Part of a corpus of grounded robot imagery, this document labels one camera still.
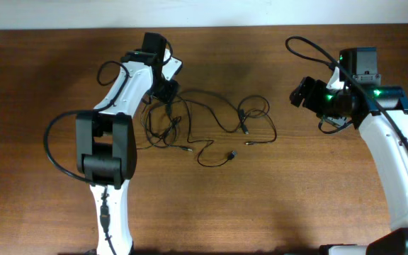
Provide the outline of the black USB cable short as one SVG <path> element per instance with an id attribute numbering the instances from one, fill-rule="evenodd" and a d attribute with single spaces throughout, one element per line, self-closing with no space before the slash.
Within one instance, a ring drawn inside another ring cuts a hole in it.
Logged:
<path id="1" fill-rule="evenodd" d="M 156 132 L 153 129 L 152 116 L 154 111 L 159 108 L 165 109 L 169 122 L 164 129 Z M 181 116 L 172 117 L 172 103 L 146 103 L 140 116 L 140 122 L 149 144 L 146 147 L 139 147 L 138 150 L 156 147 L 159 149 L 177 148 L 186 152 L 193 151 L 190 147 L 176 144 Z"/>

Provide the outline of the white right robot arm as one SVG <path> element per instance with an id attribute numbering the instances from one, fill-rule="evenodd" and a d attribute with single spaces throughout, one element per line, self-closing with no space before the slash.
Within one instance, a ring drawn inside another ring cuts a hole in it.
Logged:
<path id="1" fill-rule="evenodd" d="M 408 99 L 399 86 L 381 86 L 374 47 L 342 50 L 328 82 L 303 78 L 290 102 L 336 131 L 360 132 L 387 199 L 391 232 L 368 245 L 321 245 L 319 254 L 408 254 Z"/>

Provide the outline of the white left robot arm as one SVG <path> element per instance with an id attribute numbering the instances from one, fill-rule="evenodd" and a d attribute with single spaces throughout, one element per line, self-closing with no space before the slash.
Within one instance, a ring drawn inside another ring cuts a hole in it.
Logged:
<path id="1" fill-rule="evenodd" d="M 173 77 L 182 68 L 158 33 L 145 33 L 141 48 L 116 64 L 120 71 L 105 98 L 76 116 L 76 165 L 90 180 L 96 205 L 98 244 L 92 254 L 132 253 L 128 189 L 137 164 L 132 118 L 144 95 L 171 103 L 179 89 Z"/>

